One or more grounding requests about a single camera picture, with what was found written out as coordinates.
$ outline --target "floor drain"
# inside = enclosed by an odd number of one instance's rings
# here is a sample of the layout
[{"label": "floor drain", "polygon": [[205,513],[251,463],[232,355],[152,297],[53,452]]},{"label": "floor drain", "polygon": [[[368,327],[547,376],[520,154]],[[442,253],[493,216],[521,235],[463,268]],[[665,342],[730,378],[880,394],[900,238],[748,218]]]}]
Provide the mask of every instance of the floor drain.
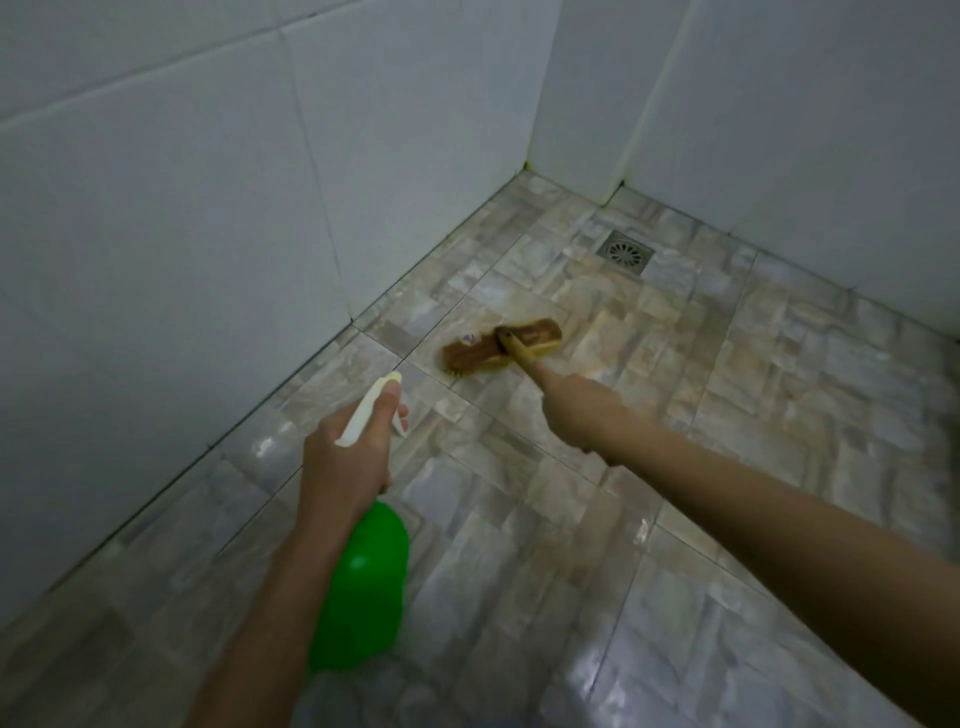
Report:
[{"label": "floor drain", "polygon": [[643,243],[639,243],[622,232],[613,231],[607,236],[604,244],[597,251],[600,257],[606,258],[614,265],[618,265],[639,276],[646,264],[650,262],[654,251]]}]

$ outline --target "person's left arm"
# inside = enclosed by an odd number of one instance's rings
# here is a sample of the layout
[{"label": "person's left arm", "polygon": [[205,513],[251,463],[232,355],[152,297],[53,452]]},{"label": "person's left arm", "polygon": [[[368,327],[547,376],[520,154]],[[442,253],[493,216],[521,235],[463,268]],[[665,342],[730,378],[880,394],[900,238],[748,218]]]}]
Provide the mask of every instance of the person's left arm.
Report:
[{"label": "person's left arm", "polygon": [[[388,382],[364,434],[349,448],[333,443],[356,402],[320,422],[304,441],[296,524],[276,550],[247,618],[207,674],[184,728],[274,728],[290,722],[340,554],[389,485],[391,419],[399,399],[399,385]],[[406,417],[405,406],[399,414]]]}]

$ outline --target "green bottle body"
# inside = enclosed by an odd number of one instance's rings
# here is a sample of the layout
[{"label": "green bottle body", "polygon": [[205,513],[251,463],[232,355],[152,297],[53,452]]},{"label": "green bottle body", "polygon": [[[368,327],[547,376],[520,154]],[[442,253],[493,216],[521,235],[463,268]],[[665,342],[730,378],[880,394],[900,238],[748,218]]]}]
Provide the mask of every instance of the green bottle body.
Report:
[{"label": "green bottle body", "polygon": [[310,644],[310,672],[353,667],[393,646],[409,556],[403,521],[377,501],[353,529],[333,572]]}]

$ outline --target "person's right arm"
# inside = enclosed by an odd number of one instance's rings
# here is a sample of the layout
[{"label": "person's right arm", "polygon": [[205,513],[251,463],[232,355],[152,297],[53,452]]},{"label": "person's right arm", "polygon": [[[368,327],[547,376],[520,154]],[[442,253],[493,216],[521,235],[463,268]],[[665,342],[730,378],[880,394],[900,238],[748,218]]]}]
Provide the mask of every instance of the person's right arm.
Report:
[{"label": "person's right arm", "polygon": [[960,570],[539,366],[562,440],[643,478],[907,713],[960,725]]}]

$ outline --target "hand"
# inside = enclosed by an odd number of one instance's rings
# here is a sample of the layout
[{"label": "hand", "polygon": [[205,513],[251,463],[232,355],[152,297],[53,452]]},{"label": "hand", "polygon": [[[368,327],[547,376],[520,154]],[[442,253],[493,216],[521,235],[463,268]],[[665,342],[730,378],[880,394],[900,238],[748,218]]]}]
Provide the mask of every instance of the hand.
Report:
[{"label": "hand", "polygon": [[407,406],[400,404],[400,385],[389,381],[373,404],[373,414],[357,442],[341,448],[334,442],[343,434],[360,400],[320,421],[303,441],[300,503],[294,527],[303,536],[348,537],[370,510],[373,501],[390,487],[391,419],[399,409],[403,429],[409,426]]},{"label": "hand", "polygon": [[611,460],[612,434],[630,409],[609,387],[579,375],[561,376],[537,362],[543,389],[543,416],[561,440],[584,452],[596,452]]}]

